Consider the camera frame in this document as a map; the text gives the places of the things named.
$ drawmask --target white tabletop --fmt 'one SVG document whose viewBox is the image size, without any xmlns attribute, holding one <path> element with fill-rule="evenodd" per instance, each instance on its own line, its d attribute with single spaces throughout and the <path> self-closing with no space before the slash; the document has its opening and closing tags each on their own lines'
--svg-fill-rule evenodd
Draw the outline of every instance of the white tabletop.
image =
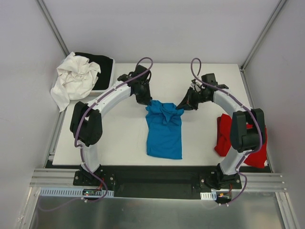
<svg viewBox="0 0 305 229">
<path fill-rule="evenodd" d="M 115 79 L 133 71 L 134 63 L 115 65 Z M 150 81 L 151 96 L 162 103 L 178 105 L 186 94 L 193 76 L 190 64 L 153 65 Z M 219 84 L 226 84 L 232 94 L 249 107 L 248 98 L 237 64 L 203 64 L 200 75 L 215 73 Z M 71 101 L 63 121 L 53 165 L 79 165 L 80 152 L 74 147 L 70 122 L 74 105 Z M 137 104 L 135 96 L 116 105 L 103 118 L 103 134 L 98 142 L 101 165 L 139 166 L 215 166 L 222 158 L 214 151 L 217 135 L 217 117 L 224 110 L 212 102 L 199 104 L 197 111 L 185 111 L 182 119 L 182 160 L 156 158 L 146 154 L 148 127 L 144 105 Z"/>
</svg>

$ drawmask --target wire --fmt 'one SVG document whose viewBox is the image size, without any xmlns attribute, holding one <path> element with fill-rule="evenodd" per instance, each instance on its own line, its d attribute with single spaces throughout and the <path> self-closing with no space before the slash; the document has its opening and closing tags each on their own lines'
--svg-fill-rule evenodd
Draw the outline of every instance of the wire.
<svg viewBox="0 0 305 229">
<path fill-rule="evenodd" d="M 140 64 L 140 62 L 142 62 L 143 60 L 146 60 L 146 59 L 148 59 L 148 60 L 151 61 L 151 65 L 149 66 L 149 68 L 148 68 L 147 70 L 145 70 L 143 73 L 137 75 L 136 77 L 133 77 L 133 78 L 131 78 L 131 79 L 129 79 L 129 80 L 127 80 L 127 81 L 125 81 L 125 82 L 119 84 L 116 88 L 112 88 L 112 89 L 109 90 L 108 92 L 104 93 L 104 94 L 98 99 L 98 102 L 100 102 L 103 98 L 105 98 L 106 96 L 108 96 L 110 93 L 112 93 L 112 92 L 113 92 L 114 90 L 116 90 L 117 88 L 120 88 L 120 87 L 122 87 L 123 85 L 129 83 L 130 81 L 135 80 L 135 79 L 141 77 L 142 75 L 146 74 L 147 72 L 149 72 L 150 69 L 151 69 L 152 66 L 153 66 L 153 60 L 152 60 L 152 58 L 150 58 L 150 57 L 143 57 L 142 59 L 140 59 L 140 60 L 138 61 L 138 63 L 137 63 L 136 66 L 138 66 L 138 65 Z M 86 201 L 91 202 L 91 203 L 97 202 L 97 201 L 103 199 L 103 198 L 107 195 L 107 193 L 108 193 L 108 187 L 107 187 L 107 185 L 105 184 L 105 182 L 103 181 L 103 179 L 99 178 L 97 175 L 95 175 L 95 174 L 88 168 L 88 166 L 87 166 L 87 164 L 86 164 L 86 162 L 85 162 L 84 156 L 83 156 L 83 145 L 82 145 L 82 144 L 77 144 L 78 137 L 79 137 L 80 130 L 81 130 L 81 125 L 82 125 L 82 123 L 83 123 L 85 117 L 86 117 L 87 114 L 89 113 L 89 111 L 90 111 L 95 105 L 96 105 L 96 103 L 93 103 L 93 104 L 85 111 L 85 113 L 84 113 L 83 116 L 81 117 L 81 121 L 80 121 L 80 123 L 79 123 L 79 125 L 78 125 L 78 127 L 77 127 L 77 131 L 76 131 L 76 134 L 75 134 L 75 140 L 74 140 L 74 146 L 75 146 L 75 147 L 80 147 L 81 161 L 82 161 L 82 163 L 84 164 L 86 170 L 87 170 L 93 177 L 95 177 L 96 179 L 98 179 L 98 180 L 101 182 L 101 185 L 104 186 L 105 189 L 106 189 L 106 192 L 104 193 L 104 195 L 102 195 L 102 196 L 99 197 L 98 199 L 96 199 L 96 200 L 86 200 Z M 61 204 L 61 205 L 59 205 L 59 206 L 57 206 L 57 207 L 55 207 L 55 208 L 43 209 L 43 208 L 41 207 L 41 204 L 40 204 L 40 202 L 41 202 L 41 197 L 39 197 L 39 198 L 38 198 L 38 203 L 37 203 L 37 208 L 38 208 L 40 211 L 51 212 L 51 211 L 55 211 L 55 210 L 57 210 L 57 209 L 60 209 L 60 208 L 62 208 L 62 207 L 64 207 L 64 206 L 66 206 L 66 205 L 68 205 L 68 204 L 74 202 L 75 200 L 81 200 L 81 199 L 82 199 L 82 198 L 79 198 L 79 197 L 73 198 L 73 199 L 70 199 L 69 201 L 67 201 L 67 202 L 65 202 L 64 204 Z"/>
<path fill-rule="evenodd" d="M 97 102 L 100 102 L 103 98 L 105 98 L 106 96 L 108 96 L 110 93 L 112 93 L 113 91 L 115 91 L 117 88 L 120 88 L 120 87 L 122 87 L 123 85 L 129 83 L 130 81 L 135 80 L 135 79 L 137 79 L 137 78 L 143 76 L 143 75 L 146 74 L 147 72 L 149 72 L 150 69 L 151 69 L 152 66 L 153 66 L 153 60 L 152 60 L 152 58 L 150 58 L 150 57 L 143 57 L 142 59 L 140 59 L 140 60 L 138 61 L 138 63 L 137 63 L 136 66 L 138 66 L 138 65 L 140 64 L 140 62 L 142 62 L 143 60 L 146 60 L 146 59 L 151 61 L 151 65 L 148 67 L 148 69 L 146 69 L 144 72 L 142 72 L 141 74 L 137 75 L 136 77 L 133 77 L 133 78 L 131 78 L 131 79 L 125 81 L 125 82 L 122 82 L 122 83 L 119 84 L 116 88 L 112 88 L 112 89 L 109 90 L 108 92 L 104 93 L 104 94 L 97 100 Z M 101 184 L 102 184 L 102 185 L 105 187 L 105 189 L 106 189 L 106 192 L 105 192 L 105 194 L 104 194 L 103 196 L 101 196 L 100 198 L 98 198 L 98 199 L 96 199 L 96 200 L 90 200 L 90 201 L 88 201 L 88 202 L 97 202 L 97 201 L 103 199 L 103 198 L 107 195 L 107 193 L 108 193 L 108 188 L 107 188 L 107 185 L 104 183 L 104 181 L 103 181 L 102 179 L 100 179 L 98 176 L 96 176 L 96 175 L 88 168 L 88 166 L 87 166 L 87 164 L 86 164 L 86 162 L 85 162 L 85 160 L 84 160 L 84 156 L 83 156 L 83 145 L 82 145 L 82 144 L 77 144 L 77 141 L 78 141 L 78 138 L 79 138 L 79 134 L 80 134 L 80 130 L 81 130 L 81 125 L 82 125 L 83 121 L 85 120 L 85 117 L 87 116 L 87 114 L 89 113 L 89 111 L 90 111 L 95 105 L 97 105 L 97 104 L 96 104 L 96 103 L 93 103 L 93 104 L 85 111 L 85 113 L 84 113 L 83 116 L 81 117 L 81 121 L 80 121 L 80 123 L 79 123 L 79 125 L 78 125 L 78 127 L 77 127 L 77 131 L 76 131 L 76 134 L 75 134 L 75 140 L 74 140 L 74 146 L 75 146 L 75 147 L 80 147 L 81 161 L 82 161 L 82 163 L 84 164 L 86 170 L 87 170 L 93 177 L 95 177 L 96 179 L 98 179 L 98 180 L 101 182 Z"/>
<path fill-rule="evenodd" d="M 193 70 L 193 63 L 194 63 L 194 61 L 196 61 L 196 60 L 199 62 L 199 71 L 198 71 L 198 74 L 197 74 L 197 75 L 195 75 L 194 70 Z M 194 78 L 195 78 L 196 80 L 198 80 L 199 82 L 201 82 L 201 83 L 202 83 L 203 85 L 205 85 L 205 86 L 211 87 L 211 88 L 213 88 L 213 89 L 215 89 L 215 90 L 218 90 L 218 91 L 221 91 L 221 92 L 225 93 L 227 96 L 231 97 L 238 105 L 240 105 L 241 108 L 243 108 L 244 110 L 246 110 L 246 111 L 249 113 L 249 115 L 251 116 L 251 118 L 252 118 L 252 120 L 253 120 L 253 122 L 254 122 L 254 125 L 255 125 L 255 127 L 256 127 L 256 129 L 257 129 L 257 131 L 258 131 L 258 135 L 259 135 L 259 147 L 258 147 L 257 149 L 255 149 L 255 150 L 251 151 L 251 152 L 246 153 L 246 154 L 241 158 L 241 160 L 237 163 L 237 165 L 236 165 L 235 170 L 236 170 L 237 174 L 239 174 L 240 176 L 243 176 L 243 177 L 245 178 L 245 182 L 244 182 L 244 187 L 243 187 L 243 189 L 241 190 L 241 192 L 240 192 L 234 199 L 232 199 L 232 200 L 230 201 L 230 203 L 231 203 L 231 202 L 235 201 L 237 198 L 239 198 L 239 197 L 243 194 L 243 192 L 245 191 L 246 186 L 247 186 L 247 181 L 248 181 L 248 180 L 247 180 L 247 176 L 244 175 L 244 174 L 242 174 L 242 173 L 240 173 L 238 168 L 239 168 L 239 166 L 244 162 L 244 159 L 245 159 L 245 157 L 246 157 L 247 155 L 252 154 L 252 153 L 256 153 L 256 152 L 258 152 L 258 151 L 261 150 L 261 148 L 262 148 L 262 146 L 263 146 L 263 137 L 262 137 L 262 133 L 261 133 L 261 130 L 260 130 L 260 128 L 259 128 L 259 125 L 258 125 L 258 123 L 257 123 L 257 121 L 256 121 L 256 119 L 255 119 L 255 117 L 254 117 L 254 115 L 252 114 L 252 112 L 250 111 L 250 109 L 249 109 L 248 107 L 244 106 L 236 97 L 234 97 L 233 95 L 231 95 L 231 94 L 228 93 L 227 91 L 225 91 L 225 90 L 223 90 L 223 89 L 221 89 L 221 88 L 218 88 L 218 87 L 216 87 L 216 86 L 213 86 L 213 85 L 211 85 L 211 84 L 205 83 L 205 82 L 203 82 L 201 79 L 198 78 L 198 75 L 199 75 L 200 70 L 201 70 L 201 65 L 202 65 L 202 64 L 201 64 L 201 60 L 200 60 L 199 58 L 195 57 L 195 58 L 192 59 L 192 61 L 191 61 L 191 72 L 192 72 Z"/>
<path fill-rule="evenodd" d="M 197 57 L 193 58 L 192 61 L 191 61 L 191 72 L 192 72 L 192 74 L 193 74 L 193 76 L 194 76 L 194 78 L 195 78 L 196 80 L 198 80 L 199 82 L 201 82 L 201 83 L 202 83 L 203 85 L 205 85 L 205 86 L 211 87 L 211 88 L 213 88 L 213 89 L 215 89 L 215 90 L 218 90 L 218 91 L 221 91 L 221 92 L 225 93 L 227 96 L 231 97 L 238 105 L 240 105 L 241 108 L 243 108 L 244 110 L 246 110 L 246 111 L 249 113 L 249 115 L 251 116 L 251 118 L 252 118 L 252 120 L 253 120 L 253 122 L 254 122 L 254 125 L 255 125 L 255 127 L 256 127 L 256 129 L 257 129 L 257 131 L 258 131 L 258 135 L 259 135 L 259 147 L 258 147 L 257 149 L 255 149 L 255 150 L 249 152 L 248 154 L 252 154 L 252 153 L 256 153 L 256 152 L 260 151 L 261 148 L 262 148 L 262 146 L 263 146 L 262 133 L 261 133 L 261 130 L 260 130 L 260 128 L 259 128 L 259 125 L 258 125 L 258 123 L 257 123 L 257 121 L 256 121 L 256 119 L 255 119 L 255 117 L 254 117 L 254 115 L 253 115 L 252 112 L 250 111 L 250 109 L 249 109 L 248 107 L 244 106 L 235 96 L 233 96 L 232 94 L 228 93 L 228 92 L 225 91 L 224 89 L 218 88 L 218 87 L 213 86 L 213 85 L 208 84 L 208 83 L 205 83 L 205 82 L 203 82 L 201 79 L 199 79 L 199 78 L 195 75 L 194 70 L 193 70 L 193 63 L 194 63 L 195 60 L 198 60 L 198 61 L 199 61 L 199 71 L 198 71 L 197 76 L 198 76 L 199 73 L 200 73 L 201 65 L 202 65 L 202 64 L 201 64 L 201 60 L 200 60 L 199 58 L 197 58 Z"/>
</svg>

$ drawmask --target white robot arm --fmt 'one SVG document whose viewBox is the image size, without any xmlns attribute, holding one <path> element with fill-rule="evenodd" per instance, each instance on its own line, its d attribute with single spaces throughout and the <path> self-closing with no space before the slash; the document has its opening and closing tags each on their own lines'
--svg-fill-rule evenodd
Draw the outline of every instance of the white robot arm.
<svg viewBox="0 0 305 229">
<path fill-rule="evenodd" d="M 231 149 L 223 161 L 217 165 L 214 174 L 206 178 L 204 182 L 208 187 L 219 190 L 239 179 L 237 171 L 248 155 L 259 147 L 260 134 L 262 144 L 265 142 L 264 113 L 261 109 L 251 109 L 259 130 L 255 125 L 247 129 L 247 123 L 253 124 L 254 121 L 246 110 L 228 96 L 229 88 L 224 84 L 218 84 L 213 73 L 203 75 L 202 82 L 214 88 L 199 85 L 196 80 L 192 80 L 191 87 L 177 109 L 197 110 L 199 103 L 212 101 L 221 106 L 232 118 Z"/>
<path fill-rule="evenodd" d="M 140 76 L 128 83 L 128 80 Z M 128 75 L 121 75 L 114 85 L 106 90 L 102 95 L 84 104 L 78 102 L 73 111 L 70 130 L 74 138 L 77 137 L 78 145 L 83 147 L 83 161 L 87 168 L 94 172 L 100 166 L 98 160 L 97 142 L 102 136 L 102 118 L 118 104 L 120 101 L 135 94 L 137 103 L 148 105 L 151 101 L 149 81 L 151 72 L 145 67 L 137 65 L 134 72 Z M 81 118 L 89 107 L 93 108 L 88 112 L 81 128 L 78 130 Z"/>
</svg>

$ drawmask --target white wall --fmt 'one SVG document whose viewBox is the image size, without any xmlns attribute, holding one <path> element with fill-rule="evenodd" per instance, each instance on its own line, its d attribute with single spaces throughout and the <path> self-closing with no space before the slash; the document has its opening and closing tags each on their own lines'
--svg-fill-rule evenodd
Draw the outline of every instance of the white wall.
<svg viewBox="0 0 305 229">
<path fill-rule="evenodd" d="M 272 167 L 283 172 L 305 227 L 305 1 L 288 1 L 246 68 L 256 107 L 265 112 Z"/>
<path fill-rule="evenodd" d="M 34 0 L 0 1 L 0 228 L 17 220 L 58 109 L 50 96 L 64 58 Z"/>
<path fill-rule="evenodd" d="M 70 51 L 242 64 L 279 0 L 45 0 Z"/>
</svg>

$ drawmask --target white towel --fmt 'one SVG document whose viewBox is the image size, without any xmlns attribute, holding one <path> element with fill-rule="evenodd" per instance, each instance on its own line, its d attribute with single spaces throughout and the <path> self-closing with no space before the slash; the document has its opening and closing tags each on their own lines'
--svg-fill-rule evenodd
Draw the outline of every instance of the white towel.
<svg viewBox="0 0 305 229">
<path fill-rule="evenodd" d="M 83 99 L 89 95 L 101 73 L 100 66 L 89 63 L 83 56 L 75 56 L 71 52 L 64 62 L 57 68 L 58 78 L 51 89 L 51 95 L 62 112 L 69 105 L 70 100 Z"/>
</svg>

